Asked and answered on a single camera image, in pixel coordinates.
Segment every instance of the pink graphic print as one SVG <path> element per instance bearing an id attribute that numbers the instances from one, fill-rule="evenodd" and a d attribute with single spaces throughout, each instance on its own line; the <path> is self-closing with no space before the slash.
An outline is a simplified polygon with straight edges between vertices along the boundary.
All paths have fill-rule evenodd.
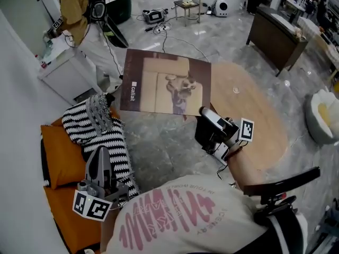
<path id="1" fill-rule="evenodd" d="M 173 190 L 173 192 L 171 189 L 167 190 L 168 197 L 175 209 L 174 213 L 178 216 L 184 231 L 189 232 L 190 228 L 187 221 L 196 226 L 199 216 L 204 222 L 209 222 L 215 203 L 209 197 L 203 197 L 200 194 L 194 195 L 191 191 L 186 191 L 185 193 L 190 206 L 186 205 L 177 189 Z M 134 200 L 136 199 L 139 199 L 139 204 L 137 201 L 133 203 L 133 214 L 126 213 L 125 225 L 120 226 L 119 240 L 125 248 L 133 249 L 133 243 L 135 242 L 136 247 L 142 250 L 144 241 L 151 242 L 152 239 L 157 238 L 155 227 L 160 232 L 171 228 L 174 232 L 178 230 L 175 218 L 165 202 L 164 193 L 161 189 L 155 189 L 144 197 L 135 198 Z M 203 207 L 208 214 L 204 214 L 201 211 Z"/>

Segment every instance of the marble floor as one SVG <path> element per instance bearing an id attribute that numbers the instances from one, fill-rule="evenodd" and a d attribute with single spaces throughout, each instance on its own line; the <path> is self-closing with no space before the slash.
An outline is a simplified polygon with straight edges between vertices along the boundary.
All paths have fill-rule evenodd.
<path id="1" fill-rule="evenodd" d="M 164 37 L 145 32 L 147 25 L 137 20 L 137 15 L 146 9 L 168 8 L 167 18 L 172 18 L 173 1 L 132 0 L 132 18 L 119 25 L 131 48 L 162 51 Z M 183 12 L 179 10 L 178 14 L 182 16 Z M 257 82 L 280 114 L 290 145 L 281 161 L 267 171 L 267 178 L 291 175 L 314 166 L 321 168 L 320 179 L 293 192 L 297 196 L 295 206 L 307 218 L 311 235 L 324 214 L 325 206 L 330 205 L 334 197 L 339 197 L 338 147 L 319 147 L 314 143 L 306 129 L 302 111 L 305 96 L 326 87 L 324 81 L 329 75 L 330 62 L 310 43 L 290 72 L 284 70 L 276 78 L 278 70 L 264 55 L 255 46 L 245 45 L 252 21 L 253 16 L 245 11 L 225 19 L 202 15 L 200 24 L 190 21 L 187 27 L 184 27 L 182 18 L 172 19 L 168 35 L 194 44 L 201 52 L 174 38 L 166 40 L 165 51 L 196 59 L 205 59 L 205 55 L 210 62 L 233 61 L 243 66 Z M 126 49 L 116 49 L 116 54 L 123 65 Z M 119 91 L 115 96 L 115 105 L 119 109 Z M 204 153 L 194 140 L 194 117 L 185 120 L 179 115 L 120 113 L 126 123 L 127 143 L 142 191 L 186 174 L 216 175 L 219 162 Z M 233 182 L 227 169 L 221 175 Z"/>

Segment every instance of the black white knit blanket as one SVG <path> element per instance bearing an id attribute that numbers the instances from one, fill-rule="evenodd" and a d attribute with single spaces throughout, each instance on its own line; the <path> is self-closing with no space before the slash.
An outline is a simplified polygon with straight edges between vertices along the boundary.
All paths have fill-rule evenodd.
<path id="1" fill-rule="evenodd" d="M 119 181 L 128 185 L 130 198 L 139 195 L 139 188 L 132 174 L 131 162 L 124 138 L 123 122 L 116 118 L 110 118 L 112 124 L 109 130 L 105 129 L 105 131 L 98 133 L 97 127 L 102 123 L 99 123 L 95 118 L 96 129 L 93 127 L 93 116 L 90 119 L 87 113 L 88 101 L 89 99 L 66 110 L 62 119 L 64 129 L 73 142 L 81 145 L 85 161 L 98 146 L 107 147 L 113 174 Z"/>

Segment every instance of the white t-shirt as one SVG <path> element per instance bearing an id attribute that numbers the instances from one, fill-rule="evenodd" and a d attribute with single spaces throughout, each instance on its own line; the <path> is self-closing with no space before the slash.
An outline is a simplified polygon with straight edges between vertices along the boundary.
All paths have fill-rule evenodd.
<path id="1" fill-rule="evenodd" d="M 130 200 L 106 254 L 235 253 L 266 228 L 243 192 L 215 176 L 189 175 Z"/>

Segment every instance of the oval wooden table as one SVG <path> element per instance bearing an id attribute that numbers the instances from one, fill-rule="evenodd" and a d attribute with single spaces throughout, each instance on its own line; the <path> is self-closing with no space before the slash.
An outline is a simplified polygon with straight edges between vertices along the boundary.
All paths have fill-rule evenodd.
<path id="1" fill-rule="evenodd" d="M 212 64 L 211 105 L 222 117 L 254 121 L 253 142 L 244 151 L 254 166 L 266 170 L 288 148 L 285 127 L 276 110 L 247 71 L 232 62 Z"/>

